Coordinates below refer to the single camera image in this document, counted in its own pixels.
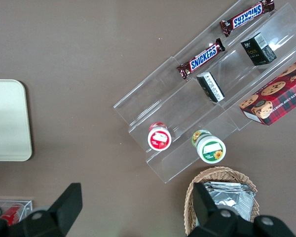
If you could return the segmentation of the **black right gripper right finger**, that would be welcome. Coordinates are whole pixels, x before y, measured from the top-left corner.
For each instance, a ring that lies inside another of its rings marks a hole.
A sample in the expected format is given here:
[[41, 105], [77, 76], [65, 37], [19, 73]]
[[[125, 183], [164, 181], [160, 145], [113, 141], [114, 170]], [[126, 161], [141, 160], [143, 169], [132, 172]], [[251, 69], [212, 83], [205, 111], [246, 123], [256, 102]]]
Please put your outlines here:
[[294, 237], [280, 219], [260, 215], [246, 221], [231, 210], [217, 208], [203, 184], [193, 184], [194, 211], [199, 221], [189, 237]]

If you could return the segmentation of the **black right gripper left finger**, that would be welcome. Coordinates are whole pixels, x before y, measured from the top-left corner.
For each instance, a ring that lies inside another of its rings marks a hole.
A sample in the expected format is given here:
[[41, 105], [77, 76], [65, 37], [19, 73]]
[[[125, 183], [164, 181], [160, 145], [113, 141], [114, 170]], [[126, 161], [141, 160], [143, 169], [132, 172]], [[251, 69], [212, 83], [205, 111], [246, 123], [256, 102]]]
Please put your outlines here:
[[0, 237], [65, 237], [82, 210], [80, 183], [71, 183], [47, 209], [8, 226], [0, 219]]

